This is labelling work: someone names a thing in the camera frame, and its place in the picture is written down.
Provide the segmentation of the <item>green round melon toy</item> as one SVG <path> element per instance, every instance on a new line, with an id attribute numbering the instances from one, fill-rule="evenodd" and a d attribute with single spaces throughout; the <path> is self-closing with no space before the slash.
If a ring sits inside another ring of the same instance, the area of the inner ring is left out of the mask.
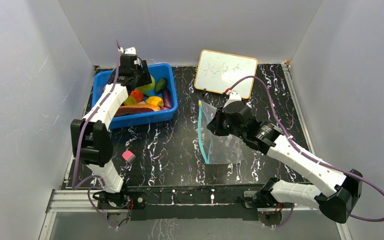
<path id="1" fill-rule="evenodd" d="M 141 91 L 142 93 L 148 93 L 154 90 L 156 85 L 155 78 L 153 76 L 150 76 L 150 83 L 147 83 L 142 86 L 138 86 L 136 89 Z"/>

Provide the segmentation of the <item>clear zip top bag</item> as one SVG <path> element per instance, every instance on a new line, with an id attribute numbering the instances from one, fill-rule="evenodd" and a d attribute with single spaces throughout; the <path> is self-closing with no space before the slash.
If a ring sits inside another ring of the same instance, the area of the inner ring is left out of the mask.
<path id="1" fill-rule="evenodd" d="M 216 107 L 198 102 L 197 134 L 198 146 L 204 162 L 208 165 L 238 164 L 243 161 L 243 143 L 233 135 L 216 136 L 207 129 L 207 125 L 216 113 Z"/>

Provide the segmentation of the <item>yellow bell pepper toy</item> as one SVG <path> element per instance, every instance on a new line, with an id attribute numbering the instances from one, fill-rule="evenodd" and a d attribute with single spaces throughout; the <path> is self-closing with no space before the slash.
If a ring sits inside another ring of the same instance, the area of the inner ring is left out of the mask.
<path id="1" fill-rule="evenodd" d="M 165 105 L 164 100 L 159 96 L 150 96 L 146 99 L 145 103 L 157 107 L 163 107 Z"/>

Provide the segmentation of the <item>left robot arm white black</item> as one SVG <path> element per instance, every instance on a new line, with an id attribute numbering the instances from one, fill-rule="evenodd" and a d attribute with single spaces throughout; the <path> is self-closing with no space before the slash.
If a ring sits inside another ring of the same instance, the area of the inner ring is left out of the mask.
<path id="1" fill-rule="evenodd" d="M 114 76 L 107 81 L 98 102 L 81 119 L 70 124 L 74 160 L 72 188 L 77 189 L 79 165 L 86 165 L 93 178 L 100 181 L 103 191 L 111 193 L 110 202 L 117 208 L 129 203 L 129 194 L 122 190 L 123 178 L 112 161 L 113 145 L 109 127 L 122 103 L 129 97 L 129 91 L 152 82 L 145 61 L 135 53 L 121 53 L 118 56 Z"/>

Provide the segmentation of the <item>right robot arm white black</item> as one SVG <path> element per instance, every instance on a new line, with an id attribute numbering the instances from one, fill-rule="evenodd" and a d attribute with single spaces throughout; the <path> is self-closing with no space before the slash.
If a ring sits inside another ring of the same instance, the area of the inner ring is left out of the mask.
<path id="1" fill-rule="evenodd" d="M 293 148 L 279 127 L 257 120 L 242 101 L 217 108 L 206 128 L 215 136 L 239 138 L 249 148 L 289 166 L 310 182 L 291 183 L 272 177 L 249 205 L 275 207 L 280 203 L 294 203 L 319 209 L 327 218 L 340 224 L 350 217 L 361 196 L 361 181 L 327 167 L 322 160 L 312 161 L 313 154 Z"/>

